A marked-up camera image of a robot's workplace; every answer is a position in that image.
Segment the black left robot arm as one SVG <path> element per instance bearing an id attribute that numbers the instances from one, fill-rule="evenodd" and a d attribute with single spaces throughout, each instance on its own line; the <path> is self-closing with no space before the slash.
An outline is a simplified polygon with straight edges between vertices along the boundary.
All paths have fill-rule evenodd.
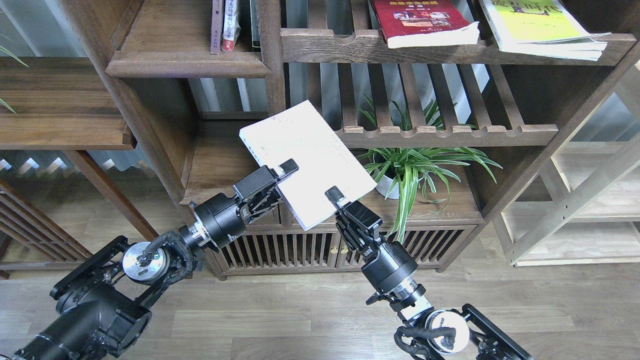
<path id="1" fill-rule="evenodd" d="M 51 289 L 59 317 L 11 358 L 119 357 L 149 325 L 160 296 L 194 273 L 206 248 L 219 253 L 274 209 L 281 200 L 276 186 L 297 170 L 293 159 L 261 166 L 233 185 L 235 196 L 219 193 L 197 205 L 190 226 L 134 244 L 115 238 Z"/>

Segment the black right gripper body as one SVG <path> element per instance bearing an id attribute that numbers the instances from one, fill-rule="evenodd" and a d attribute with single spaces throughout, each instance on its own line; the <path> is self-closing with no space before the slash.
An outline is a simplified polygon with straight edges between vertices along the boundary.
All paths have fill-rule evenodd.
<path id="1" fill-rule="evenodd" d="M 388 241 L 378 228 L 382 219 L 359 201 L 338 205 L 336 225 L 350 251 L 365 260 L 362 274 L 378 294 L 411 294 L 415 260 L 397 241 Z"/>

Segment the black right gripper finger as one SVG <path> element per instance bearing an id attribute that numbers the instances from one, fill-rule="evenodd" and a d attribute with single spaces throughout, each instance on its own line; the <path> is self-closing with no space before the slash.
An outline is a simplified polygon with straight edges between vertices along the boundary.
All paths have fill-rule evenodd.
<path id="1" fill-rule="evenodd" d="M 325 196 L 335 208 L 343 208 L 345 206 L 344 202 L 346 198 L 337 186 L 332 186 L 325 191 Z"/>

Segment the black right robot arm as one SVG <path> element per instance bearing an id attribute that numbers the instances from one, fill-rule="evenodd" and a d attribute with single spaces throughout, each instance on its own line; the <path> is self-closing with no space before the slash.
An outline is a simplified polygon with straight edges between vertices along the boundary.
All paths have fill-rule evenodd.
<path id="1" fill-rule="evenodd" d="M 364 259 L 362 274 L 375 292 L 366 303 L 388 301 L 402 321 L 393 339 L 415 360 L 442 360 L 476 346 L 478 360 L 530 360 L 531 355 L 470 304 L 435 309 L 413 279 L 418 264 L 397 241 L 379 232 L 382 219 L 359 201 L 347 202 L 337 187 L 326 191 L 347 248 Z"/>

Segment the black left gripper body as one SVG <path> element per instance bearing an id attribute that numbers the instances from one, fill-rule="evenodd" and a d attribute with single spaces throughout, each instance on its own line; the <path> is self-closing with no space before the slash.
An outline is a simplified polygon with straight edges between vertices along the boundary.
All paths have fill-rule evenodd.
<path id="1" fill-rule="evenodd" d="M 287 177 L 283 166 L 261 166 L 233 185 L 234 197 L 218 193 L 195 206 L 194 243 L 221 249 L 242 236 L 247 225 L 275 209 L 281 195 L 275 187 Z"/>

